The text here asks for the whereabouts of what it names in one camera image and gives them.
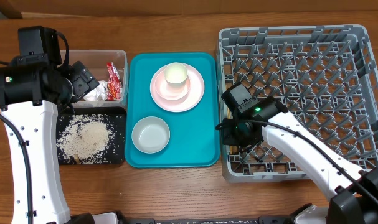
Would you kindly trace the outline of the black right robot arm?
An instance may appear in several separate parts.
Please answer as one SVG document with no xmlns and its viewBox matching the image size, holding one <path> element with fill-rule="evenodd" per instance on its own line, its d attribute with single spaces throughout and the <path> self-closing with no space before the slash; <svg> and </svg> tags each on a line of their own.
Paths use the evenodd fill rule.
<svg viewBox="0 0 378 224">
<path fill-rule="evenodd" d="M 378 168 L 366 171 L 334 152 L 273 97 L 225 96 L 223 101 L 233 115 L 216 126 L 223 144 L 246 149 L 267 143 L 293 161 L 328 200 L 327 208 L 299 209 L 290 223 L 378 223 Z"/>
</svg>

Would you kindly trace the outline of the grey bowl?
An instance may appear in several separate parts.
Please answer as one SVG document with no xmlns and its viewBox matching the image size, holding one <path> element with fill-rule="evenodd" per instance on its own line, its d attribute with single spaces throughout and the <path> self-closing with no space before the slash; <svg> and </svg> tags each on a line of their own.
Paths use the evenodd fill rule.
<svg viewBox="0 0 378 224">
<path fill-rule="evenodd" d="M 155 154 L 168 145 L 169 126 L 161 118 L 148 116 L 135 124 L 131 138 L 137 150 L 145 154 Z"/>
</svg>

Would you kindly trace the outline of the red snack wrapper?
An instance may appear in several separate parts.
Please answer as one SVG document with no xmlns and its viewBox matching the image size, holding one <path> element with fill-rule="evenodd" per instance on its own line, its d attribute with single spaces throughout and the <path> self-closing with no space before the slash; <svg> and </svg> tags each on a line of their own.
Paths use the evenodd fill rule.
<svg viewBox="0 0 378 224">
<path fill-rule="evenodd" d="M 122 84 L 120 81 L 120 75 L 118 70 L 114 66 L 112 62 L 108 62 L 107 64 L 108 69 L 108 81 L 107 81 L 107 100 L 108 101 L 115 101 L 121 99 L 121 92 L 122 92 Z"/>
</svg>

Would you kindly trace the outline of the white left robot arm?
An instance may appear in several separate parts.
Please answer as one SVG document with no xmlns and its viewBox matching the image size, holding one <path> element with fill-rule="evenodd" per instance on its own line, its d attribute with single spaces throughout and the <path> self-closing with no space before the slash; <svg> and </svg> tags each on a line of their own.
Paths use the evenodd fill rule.
<svg viewBox="0 0 378 224">
<path fill-rule="evenodd" d="M 58 106 L 80 98 L 68 58 L 45 54 L 0 67 L 0 120 L 5 124 L 14 182 L 13 223 L 94 223 L 72 216 L 60 183 L 56 149 Z"/>
</svg>

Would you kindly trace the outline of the white tissue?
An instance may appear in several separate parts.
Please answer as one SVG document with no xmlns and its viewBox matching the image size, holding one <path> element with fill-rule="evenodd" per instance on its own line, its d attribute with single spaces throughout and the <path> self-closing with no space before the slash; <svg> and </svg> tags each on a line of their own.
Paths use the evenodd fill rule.
<svg viewBox="0 0 378 224">
<path fill-rule="evenodd" d="M 107 99 L 108 82 L 101 80 L 99 85 L 83 97 L 85 101 L 105 101 Z"/>
</svg>

